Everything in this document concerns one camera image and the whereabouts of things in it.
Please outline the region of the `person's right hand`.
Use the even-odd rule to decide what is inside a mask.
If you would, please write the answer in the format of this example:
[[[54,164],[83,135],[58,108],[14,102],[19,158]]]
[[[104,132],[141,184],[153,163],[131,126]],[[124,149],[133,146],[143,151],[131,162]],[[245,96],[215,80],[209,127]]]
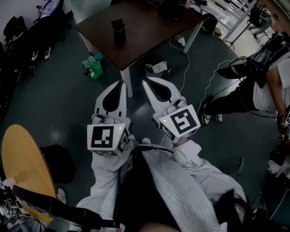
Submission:
[[[187,103],[185,100],[177,100],[172,106],[167,108],[167,110],[163,113],[163,116],[171,114],[179,109],[187,107]]]

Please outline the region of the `person's left hand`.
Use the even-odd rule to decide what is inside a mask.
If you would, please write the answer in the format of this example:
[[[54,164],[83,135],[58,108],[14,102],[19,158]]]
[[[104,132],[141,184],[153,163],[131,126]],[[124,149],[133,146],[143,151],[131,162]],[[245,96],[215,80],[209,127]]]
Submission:
[[[120,124],[120,121],[110,118],[110,117],[104,117],[102,115],[97,115],[98,124]]]

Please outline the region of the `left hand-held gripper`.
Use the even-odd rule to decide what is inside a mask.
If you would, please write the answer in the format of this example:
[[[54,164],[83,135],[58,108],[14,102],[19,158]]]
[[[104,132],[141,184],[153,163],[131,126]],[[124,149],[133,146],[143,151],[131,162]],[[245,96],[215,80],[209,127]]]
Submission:
[[[87,125],[87,149],[100,156],[122,156],[128,143],[130,119],[127,112],[127,86],[117,81],[97,98],[92,124]],[[98,124],[97,115],[114,118],[120,124]]]

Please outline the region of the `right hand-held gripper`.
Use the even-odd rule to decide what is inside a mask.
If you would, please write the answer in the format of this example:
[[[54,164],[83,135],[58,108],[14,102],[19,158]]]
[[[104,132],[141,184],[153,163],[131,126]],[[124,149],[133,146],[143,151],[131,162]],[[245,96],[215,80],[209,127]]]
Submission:
[[[142,85],[150,105],[156,112],[153,115],[153,119],[157,122],[158,128],[173,143],[178,143],[190,137],[200,128],[201,124],[191,104],[187,104],[187,107],[163,116],[167,108],[181,97],[180,92],[173,83],[159,77],[147,77],[142,80]]]

